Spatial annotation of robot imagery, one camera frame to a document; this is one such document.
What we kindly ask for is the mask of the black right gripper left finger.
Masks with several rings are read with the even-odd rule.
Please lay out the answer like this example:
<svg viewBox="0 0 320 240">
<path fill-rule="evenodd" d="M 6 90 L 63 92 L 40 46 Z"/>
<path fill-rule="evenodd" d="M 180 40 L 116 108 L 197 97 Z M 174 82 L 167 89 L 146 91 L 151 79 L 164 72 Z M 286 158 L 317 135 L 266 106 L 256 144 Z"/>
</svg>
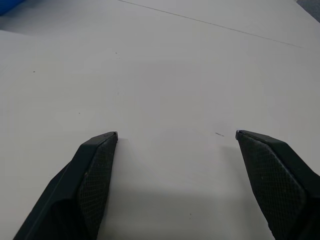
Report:
<svg viewBox="0 0 320 240">
<path fill-rule="evenodd" d="M 108 200 L 116 131 L 81 144 L 48 183 L 14 236 L 16 240 L 95 240 Z"/>
</svg>

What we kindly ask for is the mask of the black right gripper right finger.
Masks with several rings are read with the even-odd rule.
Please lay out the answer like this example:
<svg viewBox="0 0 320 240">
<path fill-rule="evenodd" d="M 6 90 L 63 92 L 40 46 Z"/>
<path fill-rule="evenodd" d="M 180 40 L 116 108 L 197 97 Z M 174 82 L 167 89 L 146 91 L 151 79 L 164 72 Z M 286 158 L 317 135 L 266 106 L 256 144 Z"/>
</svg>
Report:
<svg viewBox="0 0 320 240">
<path fill-rule="evenodd" d="M 284 141 L 238 130 L 250 186 L 276 240 L 320 238 L 320 177 Z"/>
</svg>

